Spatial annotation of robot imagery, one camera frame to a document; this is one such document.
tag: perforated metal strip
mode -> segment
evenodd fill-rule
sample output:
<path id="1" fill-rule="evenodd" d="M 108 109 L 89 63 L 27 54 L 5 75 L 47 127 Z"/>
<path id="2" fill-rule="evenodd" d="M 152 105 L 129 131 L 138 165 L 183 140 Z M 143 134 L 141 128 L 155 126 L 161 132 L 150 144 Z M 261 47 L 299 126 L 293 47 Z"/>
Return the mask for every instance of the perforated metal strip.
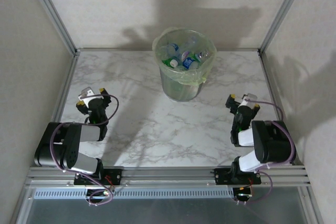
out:
<path id="1" fill-rule="evenodd" d="M 37 189 L 35 199 L 80 199 L 85 198 L 85 189 Z M 114 199 L 194 199 L 194 198 L 230 198 L 233 196 L 229 188 L 199 188 L 199 189 L 132 189 L 118 188 Z"/>

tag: white wall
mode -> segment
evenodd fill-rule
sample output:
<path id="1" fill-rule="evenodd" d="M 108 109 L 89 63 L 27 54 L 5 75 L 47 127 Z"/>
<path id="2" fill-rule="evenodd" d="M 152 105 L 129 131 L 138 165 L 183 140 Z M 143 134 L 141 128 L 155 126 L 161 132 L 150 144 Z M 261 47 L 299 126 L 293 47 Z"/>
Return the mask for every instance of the white wall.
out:
<path id="1" fill-rule="evenodd" d="M 38 0 L 0 0 L 0 223 L 9 223 L 69 63 Z"/>
<path id="2" fill-rule="evenodd" d="M 283 0 L 52 0 L 77 47 L 151 48 L 171 26 L 218 48 L 261 45 Z"/>
<path id="3" fill-rule="evenodd" d="M 326 224 L 336 223 L 336 0 L 295 0 L 266 51 Z"/>

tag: marble surface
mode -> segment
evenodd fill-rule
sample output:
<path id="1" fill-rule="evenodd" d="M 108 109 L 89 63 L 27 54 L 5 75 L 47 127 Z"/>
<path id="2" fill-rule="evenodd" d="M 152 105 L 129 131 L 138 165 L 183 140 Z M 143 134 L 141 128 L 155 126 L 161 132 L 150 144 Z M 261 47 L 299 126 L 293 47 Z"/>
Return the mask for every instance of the marble surface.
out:
<path id="1" fill-rule="evenodd" d="M 270 101 L 256 52 L 219 52 L 200 94 L 175 102 L 162 91 L 152 52 L 86 51 L 80 54 L 62 121 L 83 122 L 78 94 L 90 86 L 120 100 L 102 142 L 82 143 L 80 152 L 103 159 L 104 166 L 230 165 L 252 149 L 230 142 L 233 115 L 225 108 L 230 93 L 253 93 Z M 116 102 L 107 108 L 113 112 Z M 273 120 L 272 106 L 261 106 L 256 120 Z"/>

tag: trash can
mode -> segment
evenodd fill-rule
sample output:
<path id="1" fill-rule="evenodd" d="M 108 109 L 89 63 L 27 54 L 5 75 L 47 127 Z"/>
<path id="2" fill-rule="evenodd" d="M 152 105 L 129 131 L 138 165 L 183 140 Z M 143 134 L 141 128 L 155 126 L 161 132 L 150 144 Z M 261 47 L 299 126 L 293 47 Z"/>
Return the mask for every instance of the trash can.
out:
<path id="1" fill-rule="evenodd" d="M 187 40 L 194 36 L 197 40 L 193 48 L 194 52 L 206 50 L 210 57 L 198 68 L 188 71 L 178 71 L 169 68 L 162 62 L 162 46 L 170 43 L 183 45 Z M 216 47 L 213 42 L 205 35 L 186 28 L 169 28 L 153 42 L 155 61 L 160 68 L 160 76 L 163 92 L 175 101 L 189 101 L 195 98 L 201 91 L 202 84 L 214 64 L 216 59 Z"/>

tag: bottle cap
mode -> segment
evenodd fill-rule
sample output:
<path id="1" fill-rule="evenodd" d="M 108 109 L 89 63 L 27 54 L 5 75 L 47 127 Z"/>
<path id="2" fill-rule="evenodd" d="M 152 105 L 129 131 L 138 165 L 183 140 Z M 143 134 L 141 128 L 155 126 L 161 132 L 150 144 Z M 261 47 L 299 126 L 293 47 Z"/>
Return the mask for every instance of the bottle cap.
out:
<path id="1" fill-rule="evenodd" d="M 176 68 L 178 64 L 179 63 L 177 62 L 177 60 L 171 60 L 170 61 L 170 66 L 172 66 L 173 68 Z"/>

